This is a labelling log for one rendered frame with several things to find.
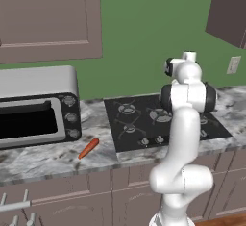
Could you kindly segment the toaster oven glass door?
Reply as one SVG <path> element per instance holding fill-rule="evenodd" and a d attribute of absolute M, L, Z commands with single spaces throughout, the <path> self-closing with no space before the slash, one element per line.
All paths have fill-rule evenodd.
<path fill-rule="evenodd" d="M 65 140 L 57 98 L 0 103 L 0 150 Z"/>

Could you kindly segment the mauve drawer front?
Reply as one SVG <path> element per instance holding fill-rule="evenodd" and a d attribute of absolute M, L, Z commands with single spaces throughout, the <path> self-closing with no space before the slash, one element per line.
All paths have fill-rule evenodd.
<path fill-rule="evenodd" d="M 120 190 L 149 184 L 149 174 L 155 163 L 114 169 L 112 171 L 112 188 Z"/>
<path fill-rule="evenodd" d="M 111 191 L 111 174 L 109 171 L 92 172 L 40 181 L 31 183 L 28 191 L 33 204 L 69 196 L 101 194 Z"/>

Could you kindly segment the orange carrot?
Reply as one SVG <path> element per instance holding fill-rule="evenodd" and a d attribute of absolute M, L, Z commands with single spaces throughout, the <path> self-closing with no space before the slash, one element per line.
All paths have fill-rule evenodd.
<path fill-rule="evenodd" d="M 79 154 L 78 159 L 80 160 L 83 157 L 85 157 L 90 151 L 92 151 L 99 144 L 99 142 L 100 142 L 99 138 L 94 138 Z"/>

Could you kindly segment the mauve wall cupboard door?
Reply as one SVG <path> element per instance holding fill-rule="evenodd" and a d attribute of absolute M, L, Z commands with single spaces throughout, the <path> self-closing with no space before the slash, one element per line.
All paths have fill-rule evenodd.
<path fill-rule="evenodd" d="M 0 64 L 101 56 L 100 0 L 0 0 Z"/>

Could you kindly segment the mauve wall cupboard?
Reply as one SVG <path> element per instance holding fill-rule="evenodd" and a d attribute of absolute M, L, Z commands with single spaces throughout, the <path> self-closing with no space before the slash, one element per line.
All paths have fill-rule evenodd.
<path fill-rule="evenodd" d="M 246 0 L 211 0 L 206 32 L 246 49 Z"/>

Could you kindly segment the silver and black toaster oven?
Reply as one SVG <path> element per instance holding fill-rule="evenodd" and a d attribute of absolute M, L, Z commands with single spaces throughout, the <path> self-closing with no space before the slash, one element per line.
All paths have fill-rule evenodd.
<path fill-rule="evenodd" d="M 73 96 L 75 104 L 68 107 L 63 103 L 65 96 Z M 57 98 L 61 103 L 61 113 L 65 129 L 65 140 L 76 141 L 67 131 L 77 129 L 82 136 L 80 118 L 80 100 L 78 93 L 77 74 L 74 67 L 48 66 L 0 70 L 0 103 Z M 78 120 L 71 123 L 65 119 L 67 113 L 75 113 Z"/>

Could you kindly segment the black gas hob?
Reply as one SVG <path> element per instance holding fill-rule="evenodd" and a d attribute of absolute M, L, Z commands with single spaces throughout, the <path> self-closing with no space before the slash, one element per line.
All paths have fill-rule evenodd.
<path fill-rule="evenodd" d="M 181 141 L 211 140 L 229 138 L 230 132 L 211 114 L 193 118 L 187 113 L 181 122 L 172 119 L 160 105 L 157 94 L 120 97 L 104 100 L 111 134 L 117 153 L 166 146 L 169 144 L 169 134 L 177 134 Z M 208 138 L 200 138 L 204 130 Z M 157 136 L 164 138 L 163 144 L 155 142 Z M 147 147 L 141 144 L 143 138 L 148 138 Z"/>

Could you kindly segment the white wall socket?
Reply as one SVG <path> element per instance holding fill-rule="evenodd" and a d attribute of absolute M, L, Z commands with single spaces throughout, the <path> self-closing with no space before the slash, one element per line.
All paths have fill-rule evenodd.
<path fill-rule="evenodd" d="M 236 73 L 238 66 L 239 66 L 239 63 L 240 63 L 240 60 L 241 60 L 240 56 L 230 58 L 230 62 L 229 62 L 228 69 L 227 69 L 228 74 L 235 74 Z"/>

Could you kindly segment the black toaster oven knob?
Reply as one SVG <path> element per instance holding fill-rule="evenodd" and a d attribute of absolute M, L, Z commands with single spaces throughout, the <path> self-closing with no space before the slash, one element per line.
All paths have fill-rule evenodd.
<path fill-rule="evenodd" d="M 67 113 L 65 119 L 71 123 L 74 123 L 78 120 L 78 116 L 75 113 Z"/>
<path fill-rule="evenodd" d="M 76 100 L 73 96 L 65 96 L 63 98 L 63 103 L 66 104 L 68 107 L 71 107 L 75 104 Z"/>
<path fill-rule="evenodd" d="M 72 137 L 72 138 L 79 138 L 81 133 L 77 129 L 70 129 L 67 131 L 67 133 Z"/>

